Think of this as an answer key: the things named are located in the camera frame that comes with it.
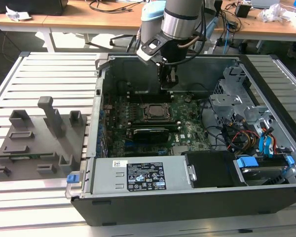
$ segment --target robotic arm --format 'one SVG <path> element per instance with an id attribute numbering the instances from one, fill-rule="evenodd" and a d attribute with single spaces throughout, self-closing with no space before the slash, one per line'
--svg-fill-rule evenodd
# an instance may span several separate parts
<path id="1" fill-rule="evenodd" d="M 137 55 L 142 61 L 151 60 L 158 66 L 161 89 L 178 84 L 177 66 L 190 61 L 203 49 L 206 40 L 204 11 L 205 0 L 167 0 L 161 31 L 148 41 L 142 41 Z M 142 35 L 149 30 L 142 27 Z M 188 47 L 198 40 L 202 41 L 201 47 L 193 56 L 185 58 Z"/>

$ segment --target power supply label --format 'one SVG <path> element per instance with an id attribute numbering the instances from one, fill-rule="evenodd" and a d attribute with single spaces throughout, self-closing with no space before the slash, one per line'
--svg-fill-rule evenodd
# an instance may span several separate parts
<path id="1" fill-rule="evenodd" d="M 166 179 L 162 162 L 127 164 L 127 190 L 165 190 Z"/>

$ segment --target aluminum extrusion table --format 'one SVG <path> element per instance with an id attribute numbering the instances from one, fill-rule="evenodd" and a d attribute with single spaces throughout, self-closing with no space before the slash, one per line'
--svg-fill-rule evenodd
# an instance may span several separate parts
<path id="1" fill-rule="evenodd" d="M 31 53 L 19 57 L 0 87 L 0 146 L 9 130 L 12 110 L 26 109 L 29 115 L 42 115 L 37 108 L 38 98 L 49 95 L 60 114 L 80 110 L 88 115 L 81 155 L 83 169 L 96 86 L 96 57 L 96 53 Z M 257 63 L 257 57 L 250 59 Z M 289 90 L 290 86 L 281 89 Z M 276 214 L 90 227 L 65 198 L 65 187 L 65 179 L 0 182 L 0 237 L 248 236 L 245 232 L 250 231 L 251 237 L 296 237 L 296 204 Z"/>

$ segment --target blue latch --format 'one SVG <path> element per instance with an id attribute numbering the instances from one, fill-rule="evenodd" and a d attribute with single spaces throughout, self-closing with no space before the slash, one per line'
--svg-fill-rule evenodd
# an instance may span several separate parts
<path id="1" fill-rule="evenodd" d="M 273 155 L 270 154 L 270 145 L 271 145 L 271 137 L 267 136 L 266 142 L 265 142 L 265 147 L 264 147 L 264 154 L 266 154 L 268 157 L 272 157 Z"/>
<path id="2" fill-rule="evenodd" d="M 239 168 L 243 167 L 257 167 L 259 166 L 255 157 L 240 157 L 237 160 Z"/>
<path id="3" fill-rule="evenodd" d="M 287 163 L 288 163 L 290 166 L 292 166 L 293 164 L 295 164 L 295 161 L 294 161 L 294 159 L 293 159 L 292 156 L 287 156 L 287 157 L 286 157 L 286 161 L 287 161 Z"/>
<path id="4" fill-rule="evenodd" d="M 67 176 L 67 184 L 77 184 L 77 183 L 79 183 L 78 174 L 70 174 Z"/>

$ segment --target wooden desk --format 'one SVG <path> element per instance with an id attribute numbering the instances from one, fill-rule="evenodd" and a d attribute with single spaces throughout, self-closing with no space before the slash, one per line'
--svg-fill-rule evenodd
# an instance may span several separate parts
<path id="1" fill-rule="evenodd" d="M 222 9 L 236 0 L 224 0 Z M 281 0 L 284 5 L 293 5 L 294 0 Z M 129 3 L 101 3 L 101 9 L 115 9 Z M 33 15 L 33 20 L 14 22 L 0 14 L 0 28 L 3 31 L 42 32 L 47 50 L 55 51 L 52 32 L 84 33 L 84 34 L 115 34 L 135 35 L 140 27 L 141 12 L 144 4 L 133 7 L 132 12 L 122 14 L 107 14 L 93 11 L 84 0 L 69 0 L 62 16 Z M 253 9 L 247 18 L 241 18 L 242 29 L 234 36 L 243 40 L 282 40 L 296 41 L 296 29 L 289 22 L 264 23 L 256 19 L 261 10 Z M 216 40 L 223 31 L 222 21 L 214 30 L 212 39 Z"/>
<path id="2" fill-rule="evenodd" d="M 103 10 L 116 9 L 129 3 L 100 3 Z M 84 0 L 69 0 L 62 16 L 47 16 L 44 27 L 64 28 L 97 28 L 97 29 L 127 29 L 138 30 L 141 25 L 141 14 L 144 4 L 135 5 L 132 12 L 107 14 L 89 8 Z"/>
<path id="3" fill-rule="evenodd" d="M 0 14 L 0 26 L 28 26 L 28 27 L 43 27 L 43 22 L 46 15 L 31 15 L 30 20 L 25 21 L 12 21 L 5 14 Z"/>
<path id="4" fill-rule="evenodd" d="M 224 0 L 222 3 L 222 9 L 227 4 L 237 2 L 236 0 Z M 293 6 L 294 0 L 281 0 L 281 3 L 287 6 Z M 229 10 L 234 13 L 235 7 Z M 247 18 L 240 18 L 242 22 L 242 28 L 235 34 L 236 39 L 248 39 L 248 40 L 282 40 L 282 41 L 296 41 L 296 28 L 294 28 L 290 22 L 282 20 L 282 22 L 262 22 L 256 19 L 257 15 L 261 12 L 260 9 L 252 9 L 249 11 Z M 227 18 L 231 21 L 238 22 L 238 20 L 231 14 L 226 14 Z M 216 33 L 223 31 L 222 21 L 220 21 L 216 28 Z"/>

